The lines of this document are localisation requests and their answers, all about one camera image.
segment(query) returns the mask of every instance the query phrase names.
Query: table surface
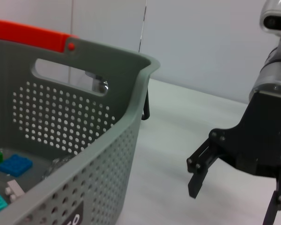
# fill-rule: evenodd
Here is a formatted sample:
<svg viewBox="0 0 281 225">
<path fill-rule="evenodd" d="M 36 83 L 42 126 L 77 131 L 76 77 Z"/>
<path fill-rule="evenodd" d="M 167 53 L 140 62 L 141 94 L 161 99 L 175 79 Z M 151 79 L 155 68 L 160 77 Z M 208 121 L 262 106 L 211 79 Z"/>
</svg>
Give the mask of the table surface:
<svg viewBox="0 0 281 225">
<path fill-rule="evenodd" d="M 188 195 L 186 159 L 213 128 L 239 123 L 247 105 L 150 80 L 151 116 L 143 121 L 126 200 L 117 225 L 262 224 L 275 180 L 217 160 L 196 199 Z M 281 211 L 275 225 L 281 225 Z"/>
</svg>

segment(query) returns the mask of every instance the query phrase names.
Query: perforated basket wall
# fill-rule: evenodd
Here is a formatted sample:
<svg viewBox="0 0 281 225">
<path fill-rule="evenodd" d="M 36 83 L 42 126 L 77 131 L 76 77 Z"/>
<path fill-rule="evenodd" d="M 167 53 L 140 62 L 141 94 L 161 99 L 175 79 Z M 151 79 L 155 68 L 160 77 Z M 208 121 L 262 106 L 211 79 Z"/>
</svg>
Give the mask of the perforated basket wall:
<svg viewBox="0 0 281 225">
<path fill-rule="evenodd" d="M 77 155 L 2 210 L 0 225 L 63 225 L 81 206 L 82 225 L 113 225 L 123 207 L 149 75 L 159 64 L 70 42 L 75 51 L 58 53 L 0 41 L 0 147 L 47 160 Z M 98 96 L 44 79 L 34 69 L 38 58 L 100 75 L 109 90 Z"/>
</svg>

